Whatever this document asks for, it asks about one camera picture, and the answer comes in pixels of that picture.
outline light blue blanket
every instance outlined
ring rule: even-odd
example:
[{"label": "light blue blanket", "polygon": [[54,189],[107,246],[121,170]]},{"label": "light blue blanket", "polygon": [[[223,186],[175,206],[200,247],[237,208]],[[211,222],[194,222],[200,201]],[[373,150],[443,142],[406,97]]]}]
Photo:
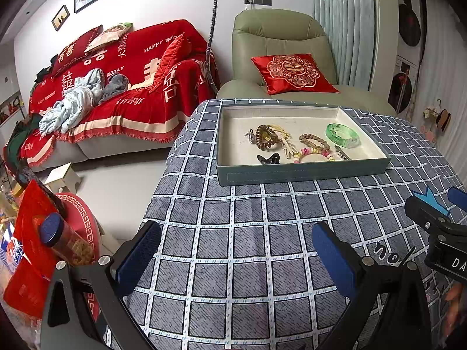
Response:
[{"label": "light blue blanket", "polygon": [[99,103],[104,89],[104,74],[93,69],[85,77],[77,77],[75,85],[64,90],[63,100],[57,101],[39,122],[39,132],[47,135],[60,131],[65,134]]}]

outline wall switch panel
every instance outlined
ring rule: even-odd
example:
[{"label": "wall switch panel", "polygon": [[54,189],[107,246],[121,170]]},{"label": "wall switch panel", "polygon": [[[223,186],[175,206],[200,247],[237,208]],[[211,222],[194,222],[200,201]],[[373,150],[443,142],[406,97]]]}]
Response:
[{"label": "wall switch panel", "polygon": [[272,6],[272,0],[244,0],[245,4]]}]

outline blue gripper pad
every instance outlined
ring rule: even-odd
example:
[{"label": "blue gripper pad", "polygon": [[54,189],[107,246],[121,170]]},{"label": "blue gripper pad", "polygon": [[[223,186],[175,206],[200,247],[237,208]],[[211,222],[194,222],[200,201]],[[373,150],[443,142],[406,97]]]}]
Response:
[{"label": "blue gripper pad", "polygon": [[128,255],[116,273],[117,295],[128,296],[135,290],[152,256],[161,243],[162,229],[158,223],[153,223],[135,249]]},{"label": "blue gripper pad", "polygon": [[467,212],[467,194],[456,187],[447,190],[447,198],[454,205],[457,205],[464,212]]},{"label": "blue gripper pad", "polygon": [[325,230],[323,225],[327,226],[326,223],[316,223],[313,225],[311,231],[313,246],[339,293],[352,299],[357,293],[356,276],[336,246],[341,241],[331,229],[327,228],[328,230]]}]

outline blue plaid tablecloth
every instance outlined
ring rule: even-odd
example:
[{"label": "blue plaid tablecloth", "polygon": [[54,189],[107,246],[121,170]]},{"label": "blue plaid tablecloth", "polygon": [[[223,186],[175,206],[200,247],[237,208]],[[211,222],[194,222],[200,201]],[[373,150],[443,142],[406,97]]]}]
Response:
[{"label": "blue plaid tablecloth", "polygon": [[[221,187],[219,108],[245,102],[264,101],[199,105],[174,143],[144,216],[163,226],[162,242],[125,303],[151,342],[158,350],[317,348],[348,303],[311,242],[313,224],[323,220],[380,264],[396,259],[397,265],[415,246],[410,258],[424,280],[437,342],[447,311],[440,295],[449,280],[425,266],[428,237],[407,218],[404,203],[411,190],[430,186],[452,219],[464,223],[465,213],[447,199],[449,187],[463,189],[451,166],[410,123],[346,109],[391,155],[386,173]],[[378,297],[358,348],[368,342],[385,298]],[[118,349],[110,332],[107,344]]]}]

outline white floor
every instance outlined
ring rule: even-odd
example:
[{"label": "white floor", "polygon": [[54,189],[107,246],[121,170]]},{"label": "white floor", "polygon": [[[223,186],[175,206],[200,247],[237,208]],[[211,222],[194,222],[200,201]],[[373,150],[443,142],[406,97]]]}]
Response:
[{"label": "white floor", "polygon": [[[133,238],[165,171],[168,148],[73,164],[82,178],[81,197],[105,231],[117,240]],[[46,178],[50,171],[38,176]]]}]

